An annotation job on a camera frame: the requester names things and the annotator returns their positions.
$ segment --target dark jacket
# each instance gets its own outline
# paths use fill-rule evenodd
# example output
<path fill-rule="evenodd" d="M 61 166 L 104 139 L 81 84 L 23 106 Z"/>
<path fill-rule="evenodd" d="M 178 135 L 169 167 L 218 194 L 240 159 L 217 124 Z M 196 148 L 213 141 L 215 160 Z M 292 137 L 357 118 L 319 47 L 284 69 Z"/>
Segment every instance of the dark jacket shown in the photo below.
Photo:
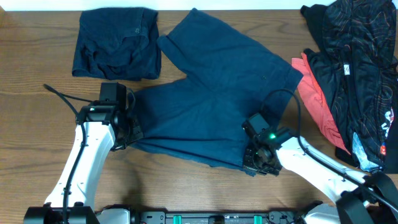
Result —
<path fill-rule="evenodd" d="M 363 167 L 355 151 L 362 147 L 372 169 L 394 168 L 386 158 L 396 149 L 384 149 L 397 114 L 396 7 L 391 0 L 337 0 L 304 6 L 302 14 L 320 49 L 305 50 L 308 62 L 353 162 Z"/>

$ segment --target blue t-shirt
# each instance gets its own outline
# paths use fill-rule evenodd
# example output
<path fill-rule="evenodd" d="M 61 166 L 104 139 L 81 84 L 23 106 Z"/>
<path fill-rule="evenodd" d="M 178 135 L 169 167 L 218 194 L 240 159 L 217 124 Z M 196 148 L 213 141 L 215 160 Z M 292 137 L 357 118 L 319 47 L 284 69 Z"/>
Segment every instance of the blue t-shirt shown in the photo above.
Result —
<path fill-rule="evenodd" d="M 133 147 L 242 170 L 248 137 L 241 125 L 267 94 L 294 91 L 302 74 L 260 43 L 193 9 L 158 46 L 186 79 L 136 93 L 144 139 Z M 290 100 L 265 103 L 277 125 Z"/>

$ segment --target fabric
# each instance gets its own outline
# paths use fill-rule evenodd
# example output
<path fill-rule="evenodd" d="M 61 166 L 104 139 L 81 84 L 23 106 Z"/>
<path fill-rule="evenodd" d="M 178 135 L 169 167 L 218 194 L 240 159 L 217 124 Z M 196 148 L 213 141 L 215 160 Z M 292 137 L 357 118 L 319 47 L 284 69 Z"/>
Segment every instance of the fabric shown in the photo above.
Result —
<path fill-rule="evenodd" d="M 301 54 L 301 58 L 292 58 L 292 66 L 303 74 L 303 78 L 298 84 L 298 92 L 304 102 L 305 107 L 313 120 L 318 125 L 321 133 L 332 144 L 344 149 L 351 154 L 344 146 L 344 142 L 335 124 L 335 120 L 330 113 L 325 95 L 319 87 L 310 65 L 307 62 L 307 56 Z"/>
<path fill-rule="evenodd" d="M 395 6 L 391 0 L 337 0 L 325 12 L 302 12 L 313 36 L 322 36 L 321 52 L 304 52 L 346 148 L 353 151 L 356 133 L 368 160 L 387 169 L 389 155 L 381 152 L 390 123 L 385 114 L 398 108 Z M 359 165 L 355 155 L 353 160 Z"/>
<path fill-rule="evenodd" d="M 158 78 L 156 18 L 156 11 L 144 8 L 82 12 L 72 75 L 132 81 Z"/>
<path fill-rule="evenodd" d="M 249 142 L 242 123 L 259 112 L 272 90 L 294 91 L 300 72 L 196 9 L 157 43 L 187 77 L 136 92 L 144 138 L 133 147 L 242 170 Z M 265 103 L 270 124 L 278 124 L 290 98 L 280 93 Z"/>

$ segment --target white background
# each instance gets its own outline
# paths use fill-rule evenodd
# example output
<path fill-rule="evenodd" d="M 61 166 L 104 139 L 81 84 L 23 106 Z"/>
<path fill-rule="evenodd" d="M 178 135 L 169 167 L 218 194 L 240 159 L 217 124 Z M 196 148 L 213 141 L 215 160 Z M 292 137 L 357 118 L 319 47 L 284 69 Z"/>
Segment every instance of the white background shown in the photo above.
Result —
<path fill-rule="evenodd" d="M 6 11 L 74 11 L 99 7 L 148 7 L 155 10 L 300 9 L 334 0 L 0 0 Z"/>

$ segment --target clothing tag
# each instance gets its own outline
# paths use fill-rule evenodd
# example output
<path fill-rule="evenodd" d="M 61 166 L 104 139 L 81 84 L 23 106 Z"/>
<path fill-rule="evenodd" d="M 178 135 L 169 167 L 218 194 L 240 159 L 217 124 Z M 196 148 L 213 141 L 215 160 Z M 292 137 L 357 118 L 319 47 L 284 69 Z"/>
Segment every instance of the clothing tag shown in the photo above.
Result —
<path fill-rule="evenodd" d="M 349 64 L 344 63 L 344 75 L 349 75 Z"/>

